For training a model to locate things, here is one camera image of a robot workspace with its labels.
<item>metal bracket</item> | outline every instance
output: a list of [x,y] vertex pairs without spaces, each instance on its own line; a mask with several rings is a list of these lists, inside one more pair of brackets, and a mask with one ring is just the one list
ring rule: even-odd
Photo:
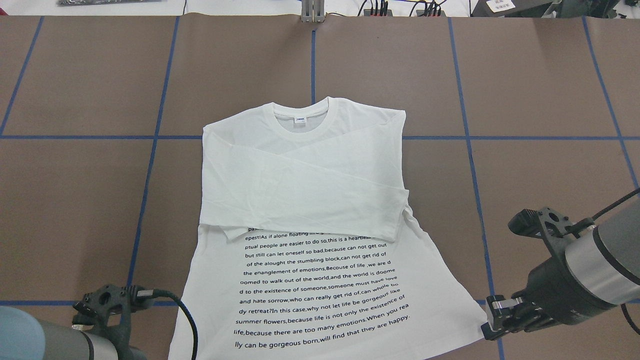
[[302,0],[302,22],[324,22],[324,0]]

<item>white sticker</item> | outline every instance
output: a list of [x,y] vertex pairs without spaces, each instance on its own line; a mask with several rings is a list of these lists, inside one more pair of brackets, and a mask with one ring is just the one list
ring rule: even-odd
[[503,12],[504,10],[509,10],[516,7],[511,2],[511,0],[489,0],[486,2],[486,4],[489,6],[489,9],[491,9],[491,11],[495,13]]

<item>black cable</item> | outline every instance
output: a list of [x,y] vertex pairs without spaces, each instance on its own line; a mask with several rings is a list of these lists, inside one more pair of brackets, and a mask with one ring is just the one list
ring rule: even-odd
[[631,199],[634,195],[637,195],[638,193],[640,193],[640,188],[635,189],[634,191],[626,194],[625,196],[621,197],[620,199],[618,199],[618,201],[614,202],[613,204],[607,206],[606,208],[598,211],[597,214],[593,215],[591,218],[593,220],[596,220],[597,218],[601,217],[602,215],[608,213],[611,209],[615,208],[616,206],[622,204],[623,202]]
[[168,297],[169,299],[172,299],[176,304],[178,304],[184,315],[187,317],[187,320],[189,320],[189,325],[191,325],[191,331],[193,332],[193,350],[191,351],[191,360],[196,360],[196,355],[198,354],[198,329],[196,328],[196,323],[193,321],[191,313],[184,305],[184,303],[180,300],[180,298],[170,291],[160,289],[153,289],[153,295],[138,295],[138,297],[148,299],[154,299],[157,297]]
[[413,8],[411,8],[411,12],[409,13],[410,17],[411,17],[411,15],[413,15],[413,10],[415,9],[415,7],[418,6],[418,4],[420,4],[420,3],[424,4],[424,9],[426,10],[427,2],[425,0],[416,1],[413,4]]
[[622,308],[622,314],[625,316],[625,319],[627,319],[627,322],[629,323],[629,326],[631,326],[631,329],[633,329],[638,333],[638,335],[640,335],[640,329],[638,329],[638,326],[634,323],[633,320],[631,320],[631,316],[629,315],[629,311],[627,310],[627,305],[622,304],[620,308]]
[[366,3],[367,3],[367,1],[368,1],[368,0],[364,0],[364,1],[362,1],[362,5],[360,5],[360,10],[358,10],[358,15],[356,15],[356,16],[360,16],[360,13],[362,12],[362,9],[364,8],[364,4],[366,4]]

